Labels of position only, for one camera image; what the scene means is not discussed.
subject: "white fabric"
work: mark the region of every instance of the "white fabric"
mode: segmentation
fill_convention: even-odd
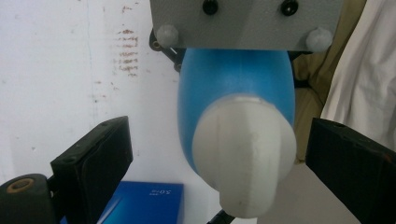
[[[396,1],[367,0],[321,117],[396,148]]]

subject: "metal plate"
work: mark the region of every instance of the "metal plate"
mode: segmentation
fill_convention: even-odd
[[[286,49],[308,51],[309,32],[322,27],[334,34],[343,0],[298,0],[292,16],[283,0],[218,0],[208,16],[204,0],[150,0],[154,33],[165,24],[178,30],[177,48]]]

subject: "white plastic cap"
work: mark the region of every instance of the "white plastic cap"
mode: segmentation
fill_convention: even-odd
[[[288,122],[273,105],[251,95],[217,100],[201,116],[192,141],[198,174],[219,191],[224,211],[241,218],[268,211],[295,153]]]
[[[178,42],[178,30],[173,25],[162,25],[158,29],[156,37],[163,48],[171,48]]]
[[[332,45],[332,38],[332,32],[318,27],[316,30],[313,30],[309,33],[305,40],[305,44],[309,51],[322,52],[327,50],[329,46]]]

